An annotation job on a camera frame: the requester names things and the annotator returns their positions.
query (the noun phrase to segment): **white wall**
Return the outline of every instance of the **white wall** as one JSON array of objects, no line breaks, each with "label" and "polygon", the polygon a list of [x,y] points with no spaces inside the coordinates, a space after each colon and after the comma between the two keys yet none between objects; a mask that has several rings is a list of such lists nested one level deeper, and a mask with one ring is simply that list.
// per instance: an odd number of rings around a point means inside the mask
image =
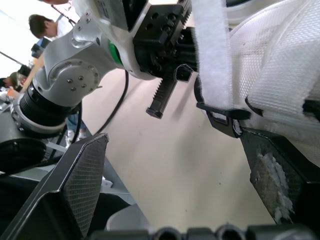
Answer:
[{"label": "white wall", "polygon": [[[38,0],[2,0],[0,3],[0,51],[28,65],[31,48],[38,41],[29,30],[29,16],[44,15],[54,21],[59,17],[49,4]],[[20,66],[10,59],[0,56],[0,78],[17,71]]]}]

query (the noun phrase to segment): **black plastic buckle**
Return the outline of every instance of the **black plastic buckle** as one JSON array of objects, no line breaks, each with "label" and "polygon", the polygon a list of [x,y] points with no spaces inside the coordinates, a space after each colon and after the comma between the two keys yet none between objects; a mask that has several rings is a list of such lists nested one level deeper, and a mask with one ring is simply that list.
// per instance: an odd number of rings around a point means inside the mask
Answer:
[{"label": "black plastic buckle", "polygon": [[[232,138],[239,138],[241,136],[234,128],[234,121],[248,120],[251,117],[251,112],[243,109],[223,110],[207,106],[202,102],[198,102],[196,107],[206,111],[212,127]],[[221,114],[225,116],[225,119],[214,117],[213,113]]]}]

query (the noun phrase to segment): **white shirt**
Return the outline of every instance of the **white shirt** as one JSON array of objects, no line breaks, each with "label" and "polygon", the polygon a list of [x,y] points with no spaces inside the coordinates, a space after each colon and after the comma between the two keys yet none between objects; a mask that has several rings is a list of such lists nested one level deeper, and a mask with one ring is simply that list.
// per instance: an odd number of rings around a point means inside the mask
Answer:
[{"label": "white shirt", "polygon": [[66,17],[62,17],[58,22],[57,22],[57,35],[56,38],[61,38],[64,35],[68,34],[74,27],[72,24],[69,22],[69,20]]}]

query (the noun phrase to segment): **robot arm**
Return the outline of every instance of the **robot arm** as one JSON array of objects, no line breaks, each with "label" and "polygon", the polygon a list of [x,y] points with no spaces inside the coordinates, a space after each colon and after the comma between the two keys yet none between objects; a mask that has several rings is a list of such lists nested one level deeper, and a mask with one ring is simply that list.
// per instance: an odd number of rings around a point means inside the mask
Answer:
[{"label": "robot arm", "polygon": [[[143,80],[163,79],[147,110],[162,117],[177,80],[187,82],[197,70],[191,29],[183,28],[191,4],[127,7],[114,1],[94,5],[70,33],[47,46],[44,67],[12,110],[19,128],[43,138],[59,133],[72,110],[116,68]],[[106,12],[108,20],[101,14]],[[180,65],[189,67],[177,71]]]}]

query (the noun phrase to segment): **brown hair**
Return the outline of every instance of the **brown hair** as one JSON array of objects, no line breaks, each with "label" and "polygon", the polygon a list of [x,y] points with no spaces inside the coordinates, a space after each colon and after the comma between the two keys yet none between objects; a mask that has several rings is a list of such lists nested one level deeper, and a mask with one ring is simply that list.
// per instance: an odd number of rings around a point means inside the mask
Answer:
[{"label": "brown hair", "polygon": [[46,33],[45,21],[53,22],[53,20],[37,14],[33,14],[29,17],[30,31],[38,39],[42,38]]}]

